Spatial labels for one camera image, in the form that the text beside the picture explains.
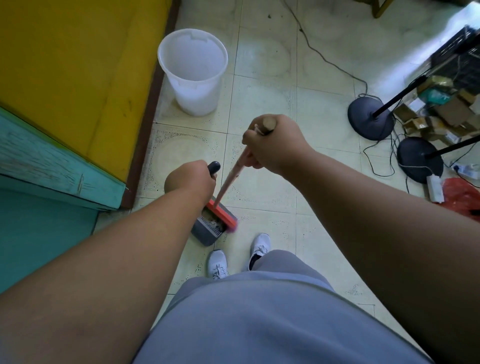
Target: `teal wooden board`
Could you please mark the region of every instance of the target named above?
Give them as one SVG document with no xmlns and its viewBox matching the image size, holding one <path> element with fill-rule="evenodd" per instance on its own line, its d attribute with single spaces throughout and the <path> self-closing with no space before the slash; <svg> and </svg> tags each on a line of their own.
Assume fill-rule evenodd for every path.
<svg viewBox="0 0 480 364">
<path fill-rule="evenodd" d="M 88 237 L 97 213 L 0 190 L 0 292 Z"/>
<path fill-rule="evenodd" d="M 4 176 L 2 174 L 0 174 L 0 189 L 22 192 L 24 194 L 32 194 L 34 196 L 49 198 L 52 200 L 66 202 L 67 204 L 92 208 L 100 211 L 113 210 L 108 206 L 96 204 L 95 202 L 83 200 L 81 198 L 72 196 L 71 194 L 63 194 L 49 188 L 41 187 L 37 184 L 24 182 L 12 177 Z"/>
<path fill-rule="evenodd" d="M 0 174 L 119 208 L 125 184 L 0 108 Z"/>
</svg>

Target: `white power adapter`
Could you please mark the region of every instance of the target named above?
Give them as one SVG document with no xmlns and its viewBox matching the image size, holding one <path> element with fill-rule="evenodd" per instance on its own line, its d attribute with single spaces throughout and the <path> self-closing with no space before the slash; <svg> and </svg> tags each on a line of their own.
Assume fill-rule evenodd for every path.
<svg viewBox="0 0 480 364">
<path fill-rule="evenodd" d="M 442 189 L 442 181 L 440 177 L 431 175 L 427 177 L 428 194 L 430 201 L 442 203 L 445 202 L 444 191 Z"/>
</svg>

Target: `round black base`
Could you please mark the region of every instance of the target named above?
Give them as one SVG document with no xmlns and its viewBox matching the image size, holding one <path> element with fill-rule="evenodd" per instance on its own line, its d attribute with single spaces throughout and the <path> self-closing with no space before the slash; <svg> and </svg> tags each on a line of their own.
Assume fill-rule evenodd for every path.
<svg viewBox="0 0 480 364">
<path fill-rule="evenodd" d="M 359 97 L 348 107 L 348 121 L 352 128 L 369 140 L 383 140 L 390 135 L 395 126 L 395 118 L 390 110 L 385 110 L 376 119 L 372 114 L 383 103 L 372 97 Z"/>
<path fill-rule="evenodd" d="M 444 171 L 444 162 L 441 156 L 430 159 L 425 158 L 427 154 L 435 152 L 436 150 L 432 143 L 413 136 L 400 142 L 396 151 L 396 158 L 400 168 L 407 176 L 415 182 L 427 183 L 427 177 L 430 176 L 432 172 L 441 177 Z"/>
</svg>

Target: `gray pants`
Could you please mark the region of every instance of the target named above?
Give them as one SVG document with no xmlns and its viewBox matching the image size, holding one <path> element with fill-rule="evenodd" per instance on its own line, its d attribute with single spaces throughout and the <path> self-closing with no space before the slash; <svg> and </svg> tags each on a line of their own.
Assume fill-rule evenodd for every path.
<svg viewBox="0 0 480 364">
<path fill-rule="evenodd" d="M 258 259 L 252 267 L 252 270 L 262 270 L 266 272 L 296 273 L 303 274 L 312 278 L 319 279 L 328 283 L 327 279 L 318 273 L 315 269 L 303 263 L 295 254 L 286 250 L 272 250 Z M 187 297 L 194 289 L 212 283 L 212 279 L 205 277 L 194 277 L 182 284 L 170 305 Z"/>
</svg>

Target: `trash bin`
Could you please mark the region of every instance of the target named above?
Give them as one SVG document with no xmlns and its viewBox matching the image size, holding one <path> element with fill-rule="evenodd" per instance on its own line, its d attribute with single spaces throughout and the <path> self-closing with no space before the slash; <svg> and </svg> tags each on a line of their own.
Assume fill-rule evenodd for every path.
<svg viewBox="0 0 480 364">
<path fill-rule="evenodd" d="M 158 46 L 158 61 L 186 113 L 203 116 L 216 109 L 228 54 L 215 36 L 199 29 L 170 33 Z"/>
</svg>

